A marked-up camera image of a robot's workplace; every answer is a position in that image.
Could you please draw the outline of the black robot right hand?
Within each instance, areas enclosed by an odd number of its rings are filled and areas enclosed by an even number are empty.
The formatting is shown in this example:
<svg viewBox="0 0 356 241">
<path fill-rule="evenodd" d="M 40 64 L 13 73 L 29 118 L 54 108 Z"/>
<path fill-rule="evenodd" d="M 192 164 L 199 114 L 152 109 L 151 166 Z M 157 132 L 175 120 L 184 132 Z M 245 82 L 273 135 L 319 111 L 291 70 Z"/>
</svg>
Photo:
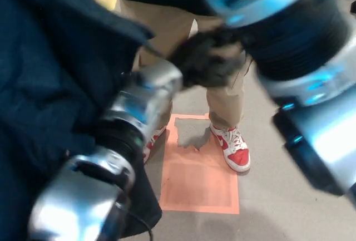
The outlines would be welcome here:
<svg viewBox="0 0 356 241">
<path fill-rule="evenodd" d="M 188 47 L 194 51 L 217 54 L 245 52 L 237 30 L 216 27 L 208 31 L 198 32 L 188 39 Z"/>
</svg>

